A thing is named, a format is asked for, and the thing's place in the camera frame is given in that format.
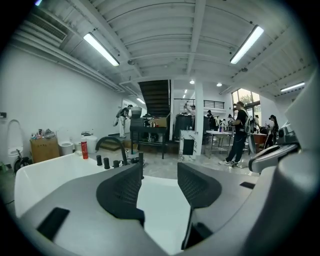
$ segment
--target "air vent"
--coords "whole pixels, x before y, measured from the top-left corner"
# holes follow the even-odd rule
[[[66,38],[66,34],[63,33],[61,30],[57,29],[53,25],[51,25],[49,22],[44,20],[43,18],[40,18],[37,15],[31,14],[27,20],[36,26],[40,27],[41,29],[47,31],[51,35],[55,36],[57,39],[63,41]]]

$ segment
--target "cardboard box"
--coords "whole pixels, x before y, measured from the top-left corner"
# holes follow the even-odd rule
[[[159,127],[168,127],[168,118],[170,116],[170,113],[166,117],[159,117],[155,119],[151,119],[149,123],[152,125],[153,123],[156,123]]]
[[[30,147],[34,163],[58,158],[60,156],[57,138],[30,139]]]

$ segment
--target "bottle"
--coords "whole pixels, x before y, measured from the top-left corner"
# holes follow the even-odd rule
[[[88,148],[87,148],[87,139],[81,139],[81,150],[83,159],[88,159]]]

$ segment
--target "jeans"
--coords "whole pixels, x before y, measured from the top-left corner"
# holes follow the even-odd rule
[[[233,145],[228,157],[225,159],[227,162],[230,162],[235,156],[235,162],[238,163],[242,157],[242,152],[245,147],[247,134],[236,133],[234,135]]]

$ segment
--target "person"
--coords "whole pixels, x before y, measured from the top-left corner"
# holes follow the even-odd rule
[[[208,110],[206,116],[207,116],[208,118],[211,118],[211,117],[213,116],[213,115],[211,114],[211,110]]]
[[[184,106],[185,110],[191,114],[191,116],[195,116],[196,115],[196,106],[195,105],[192,105],[191,106],[191,110],[187,107],[187,106]]]
[[[211,110],[208,110],[207,113],[208,114],[206,116],[209,118],[209,128],[210,130],[213,130],[214,126],[216,125],[216,121],[214,120],[214,116],[212,115]]]
[[[192,105],[191,110],[187,107],[187,105],[184,106],[186,111],[191,114],[192,116],[192,129],[195,130],[195,123],[196,123],[196,106]]]
[[[244,128],[248,114],[242,101],[236,103],[236,109],[238,110],[237,118],[235,121],[231,122],[231,125],[235,126],[233,145],[227,158],[219,162],[220,165],[236,167],[242,157],[247,138]]]
[[[260,125],[259,125],[259,116],[256,114],[254,116],[254,128],[253,128],[253,131],[256,132],[258,129],[260,129]]]
[[[128,105],[127,107],[124,107],[120,112],[120,124],[119,124],[119,133],[120,138],[127,137],[125,135],[125,129],[126,129],[126,118],[131,119],[131,116],[129,116],[129,110],[132,108],[132,105]]]
[[[276,116],[272,114],[269,117],[269,119],[270,119],[270,125],[269,125],[270,128],[269,128],[269,132],[268,132],[263,149],[267,149],[276,143],[277,133],[279,130],[278,121],[277,121]]]
[[[223,130],[226,129],[226,119],[223,119],[220,123],[219,123],[219,128],[223,127]]]
[[[232,117],[231,114],[228,115],[228,126],[232,126],[231,123],[234,122],[235,119]]]
[[[217,116],[217,117],[214,119],[214,122],[215,122],[214,130],[215,130],[215,131],[218,131],[218,129],[219,129],[219,124],[220,124],[220,122],[219,122],[219,116]]]

